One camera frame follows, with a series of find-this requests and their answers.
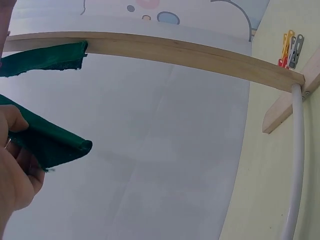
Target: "green fabric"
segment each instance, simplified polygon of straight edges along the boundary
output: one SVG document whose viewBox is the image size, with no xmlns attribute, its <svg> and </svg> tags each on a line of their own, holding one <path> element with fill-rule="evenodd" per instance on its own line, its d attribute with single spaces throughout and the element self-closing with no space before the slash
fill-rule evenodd
<svg viewBox="0 0 320 240">
<path fill-rule="evenodd" d="M 88 43 L 69 43 L 29 51 L 2 58 L 0 77 L 12 77 L 30 70 L 81 69 Z"/>
<path fill-rule="evenodd" d="M 0 105 L 15 105 L 29 123 L 22 132 L 9 132 L 11 141 L 34 154 L 47 170 L 87 155 L 92 142 L 58 127 L 0 94 Z"/>
</svg>

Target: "wooden rail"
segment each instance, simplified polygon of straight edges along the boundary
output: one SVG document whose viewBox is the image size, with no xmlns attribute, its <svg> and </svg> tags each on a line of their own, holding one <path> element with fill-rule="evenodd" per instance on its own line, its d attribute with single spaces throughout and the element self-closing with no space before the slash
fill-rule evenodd
<svg viewBox="0 0 320 240">
<path fill-rule="evenodd" d="M 7 37 L 5 52 L 27 51 L 86 40 L 87 53 L 145 59 L 229 75 L 291 92 L 304 76 L 239 53 L 167 38 L 112 32 L 41 32 Z"/>
</svg>

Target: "white backdrop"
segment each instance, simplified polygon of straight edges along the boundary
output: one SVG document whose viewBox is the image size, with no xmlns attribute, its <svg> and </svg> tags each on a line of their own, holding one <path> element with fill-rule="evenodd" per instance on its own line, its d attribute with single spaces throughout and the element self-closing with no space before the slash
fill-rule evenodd
<svg viewBox="0 0 320 240">
<path fill-rule="evenodd" d="M 110 31 L 251 54 L 207 30 L 115 17 L 15 20 L 12 34 Z M 90 54 L 81 70 L 1 78 L 0 93 L 93 141 L 46 175 L 4 239 L 217 240 L 245 129 L 249 82 L 153 61 Z"/>
</svg>

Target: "white pole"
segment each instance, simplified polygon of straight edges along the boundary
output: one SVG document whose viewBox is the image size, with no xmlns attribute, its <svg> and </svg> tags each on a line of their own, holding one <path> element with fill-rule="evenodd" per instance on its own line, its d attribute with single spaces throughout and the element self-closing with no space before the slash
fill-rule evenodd
<svg viewBox="0 0 320 240">
<path fill-rule="evenodd" d="M 290 190 L 290 206 L 288 215 L 282 230 L 282 240 L 294 238 L 298 213 L 300 208 L 302 184 L 305 165 L 305 126 L 304 107 L 301 87 L 292 85 L 292 108 L 293 108 L 293 175 Z"/>
</svg>

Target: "finger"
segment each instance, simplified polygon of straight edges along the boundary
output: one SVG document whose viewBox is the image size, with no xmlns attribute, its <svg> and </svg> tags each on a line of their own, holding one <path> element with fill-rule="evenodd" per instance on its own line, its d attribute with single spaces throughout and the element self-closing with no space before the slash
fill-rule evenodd
<svg viewBox="0 0 320 240">
<path fill-rule="evenodd" d="M 0 105 L 0 146 L 5 146 L 8 131 L 19 132 L 29 127 L 19 109 L 13 105 Z"/>
<path fill-rule="evenodd" d="M 18 156 L 16 157 L 17 163 L 26 174 L 28 174 L 29 168 L 31 166 L 31 157 L 32 154 L 24 148 L 21 149 Z"/>
<path fill-rule="evenodd" d="M 37 194 L 45 181 L 45 171 L 43 171 L 35 158 L 35 156 L 31 157 L 30 170 L 29 170 L 29 180 L 33 186 L 34 194 Z"/>
<path fill-rule="evenodd" d="M 5 148 L 15 159 L 17 159 L 20 151 L 21 151 L 21 147 L 14 144 L 12 141 L 10 141 Z"/>
</svg>

